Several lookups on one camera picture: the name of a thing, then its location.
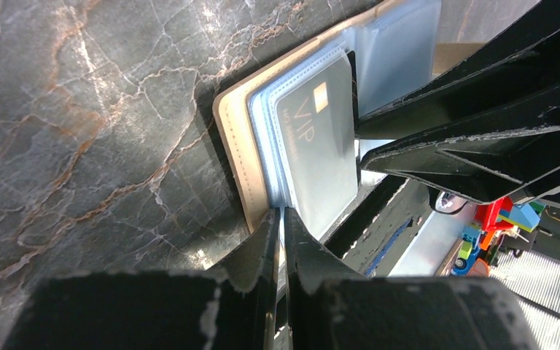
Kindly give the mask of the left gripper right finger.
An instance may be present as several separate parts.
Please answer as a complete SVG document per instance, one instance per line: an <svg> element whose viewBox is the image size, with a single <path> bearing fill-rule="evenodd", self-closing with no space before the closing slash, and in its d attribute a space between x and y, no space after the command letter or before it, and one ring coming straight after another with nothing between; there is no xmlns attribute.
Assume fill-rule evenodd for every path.
<svg viewBox="0 0 560 350"><path fill-rule="evenodd" d="M284 210L288 325L293 349L337 349L334 324L343 320L339 282L365 280L314 238L294 208Z"/></svg>

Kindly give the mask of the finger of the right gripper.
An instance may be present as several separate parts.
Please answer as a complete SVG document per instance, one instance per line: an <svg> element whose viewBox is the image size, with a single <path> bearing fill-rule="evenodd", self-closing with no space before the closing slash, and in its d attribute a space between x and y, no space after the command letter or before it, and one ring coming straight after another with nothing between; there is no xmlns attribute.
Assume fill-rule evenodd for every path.
<svg viewBox="0 0 560 350"><path fill-rule="evenodd" d="M425 86L365 115L364 139L401 139L560 84L560 1L541 1Z"/></svg>
<svg viewBox="0 0 560 350"><path fill-rule="evenodd" d="M416 180L479 204L560 193L560 125L480 131L476 122L433 128L369 151L365 170Z"/></svg>

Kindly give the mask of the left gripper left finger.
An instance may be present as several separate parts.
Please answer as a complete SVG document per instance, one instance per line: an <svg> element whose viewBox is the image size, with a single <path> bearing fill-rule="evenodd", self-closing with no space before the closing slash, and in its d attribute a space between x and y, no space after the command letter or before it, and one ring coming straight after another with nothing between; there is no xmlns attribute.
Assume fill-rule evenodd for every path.
<svg viewBox="0 0 560 350"><path fill-rule="evenodd" d="M272 349L276 321L281 210L211 269L226 273L214 320L212 349Z"/></svg>

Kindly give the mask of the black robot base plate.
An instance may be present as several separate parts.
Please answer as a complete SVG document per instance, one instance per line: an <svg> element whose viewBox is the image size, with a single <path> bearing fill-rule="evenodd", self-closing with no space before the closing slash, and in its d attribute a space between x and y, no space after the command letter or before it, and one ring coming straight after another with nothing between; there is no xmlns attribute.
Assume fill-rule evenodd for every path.
<svg viewBox="0 0 560 350"><path fill-rule="evenodd" d="M410 241L420 220L430 213L427 186L387 176L359 190L348 212L324 238L324 246L353 270L373 276L385 255L395 259L395 241Z"/></svg>

